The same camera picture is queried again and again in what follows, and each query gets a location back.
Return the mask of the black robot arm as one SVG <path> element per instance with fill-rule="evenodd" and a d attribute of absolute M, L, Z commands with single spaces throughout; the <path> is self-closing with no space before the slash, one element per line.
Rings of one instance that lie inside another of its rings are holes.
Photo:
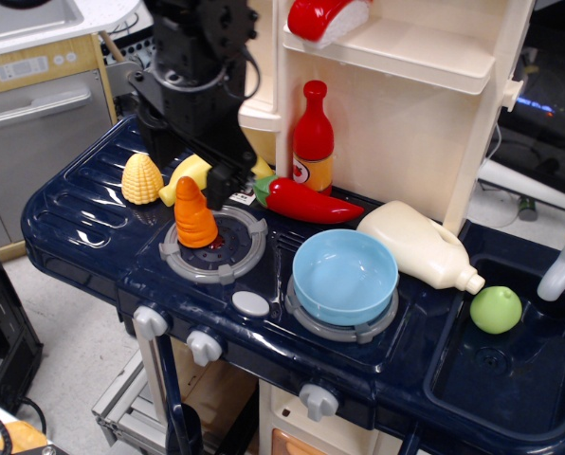
<path fill-rule="evenodd" d="M 155 51 L 129 78 L 137 124 L 150 158 L 168 166 L 184 150 L 210 165 L 207 203 L 219 210 L 252 179 L 257 156 L 239 124 L 246 93 L 246 47 L 257 12 L 245 1 L 148 1 Z"/>

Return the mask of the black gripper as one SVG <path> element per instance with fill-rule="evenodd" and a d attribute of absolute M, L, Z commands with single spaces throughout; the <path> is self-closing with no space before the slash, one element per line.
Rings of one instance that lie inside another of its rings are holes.
<path fill-rule="evenodd" d="M 162 64 L 136 71 L 137 124 L 146 150 L 164 170 L 182 152 L 207 161 L 207 205 L 220 210 L 237 183 L 246 183 L 257 156 L 239 125 L 245 102 L 246 63 L 216 64 L 205 75 L 185 77 Z"/>

